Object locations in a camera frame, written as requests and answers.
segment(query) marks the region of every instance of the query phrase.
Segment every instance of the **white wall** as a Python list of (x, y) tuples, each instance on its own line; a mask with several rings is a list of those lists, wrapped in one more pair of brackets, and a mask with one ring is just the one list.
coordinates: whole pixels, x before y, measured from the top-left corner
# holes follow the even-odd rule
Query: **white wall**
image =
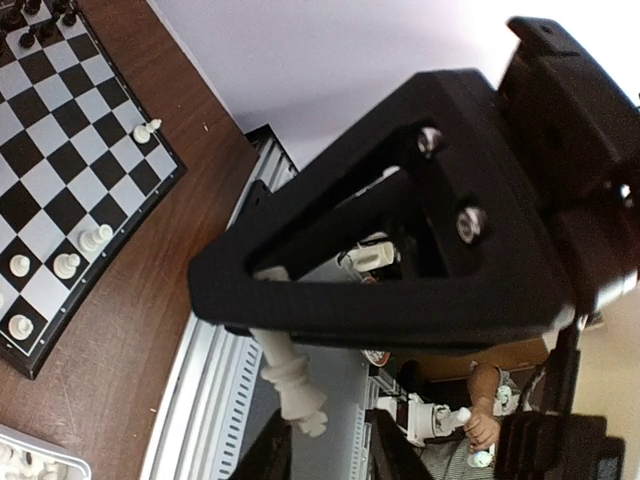
[(474, 66), (498, 82), (515, 14), (560, 21), (640, 89), (634, 0), (156, 2), (241, 128), (269, 122), (300, 166), (416, 71)]

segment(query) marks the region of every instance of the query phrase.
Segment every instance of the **black pawn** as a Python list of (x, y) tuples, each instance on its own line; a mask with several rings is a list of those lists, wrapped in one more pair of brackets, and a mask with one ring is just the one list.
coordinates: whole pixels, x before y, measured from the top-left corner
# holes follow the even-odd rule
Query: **black pawn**
[(65, 13), (64, 17), (62, 17), (62, 23), (66, 27), (73, 27), (77, 21), (78, 21), (78, 13), (74, 8), (70, 8), (69, 10), (67, 10), (67, 13)]
[(36, 43), (37, 30), (38, 30), (38, 27), (36, 27), (35, 25), (31, 25), (29, 27), (29, 31), (22, 34), (22, 36), (20, 37), (20, 41), (18, 42), (20, 43), (20, 46), (22, 48), (33, 47), (33, 44)]
[(58, 12), (54, 12), (51, 16), (50, 20), (47, 20), (40, 26), (40, 30), (38, 31), (38, 38), (42, 40), (46, 40), (53, 36), (53, 32), (56, 31), (56, 23), (60, 20), (60, 14)]
[(24, 7), (24, 13), (27, 15), (37, 15), (42, 6), (42, 0), (27, 0), (27, 4)]
[(53, 13), (59, 13), (62, 15), (69, 8), (70, 0), (53, 0), (51, 9)]
[(4, 14), (0, 21), (0, 28), (3, 30), (13, 30), (22, 21), (22, 7), (25, 0), (16, 0), (7, 13)]

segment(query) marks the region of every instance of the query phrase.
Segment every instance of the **wooden table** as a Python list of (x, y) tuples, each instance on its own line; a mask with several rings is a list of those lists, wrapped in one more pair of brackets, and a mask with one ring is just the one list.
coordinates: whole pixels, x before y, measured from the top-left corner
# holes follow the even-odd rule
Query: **wooden table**
[(189, 315), (187, 263), (224, 230), (256, 154), (146, 2), (82, 7), (189, 172), (103, 275), (38, 379), (0, 364), (0, 423), (68, 448), (97, 480), (126, 480), (139, 475)]

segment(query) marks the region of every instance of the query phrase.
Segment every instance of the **metal screw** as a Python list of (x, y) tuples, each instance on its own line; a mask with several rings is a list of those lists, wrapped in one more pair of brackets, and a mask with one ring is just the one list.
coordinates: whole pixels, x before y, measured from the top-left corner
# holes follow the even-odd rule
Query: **metal screw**
[(431, 158), (433, 152), (442, 145), (442, 141), (443, 137), (440, 130), (433, 127), (425, 127), (418, 134), (418, 150), (425, 158)]
[(458, 214), (456, 227), (462, 241), (471, 245), (487, 224), (487, 214), (478, 207), (466, 207)]

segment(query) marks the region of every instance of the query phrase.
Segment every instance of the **white pawn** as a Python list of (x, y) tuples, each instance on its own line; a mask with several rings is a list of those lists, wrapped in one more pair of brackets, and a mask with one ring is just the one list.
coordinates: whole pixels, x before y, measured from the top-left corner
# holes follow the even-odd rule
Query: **white pawn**
[(85, 253), (95, 252), (100, 246), (113, 238), (113, 229), (109, 225), (100, 225), (95, 230), (85, 230), (80, 234), (78, 243)]
[(26, 340), (31, 332), (33, 332), (33, 323), (24, 315), (14, 315), (9, 320), (9, 333), (16, 340)]
[(77, 254), (61, 253), (53, 261), (53, 272), (58, 278), (68, 280), (76, 274), (78, 266), (80, 266), (80, 257)]
[(133, 139), (138, 143), (147, 143), (151, 139), (151, 134), (162, 125), (162, 120), (155, 118), (149, 123), (138, 125), (133, 129)]
[(31, 260), (29, 260), (29, 257), (25, 257), (24, 255), (16, 255), (9, 262), (9, 269), (16, 277), (24, 277), (29, 273), (30, 268)]

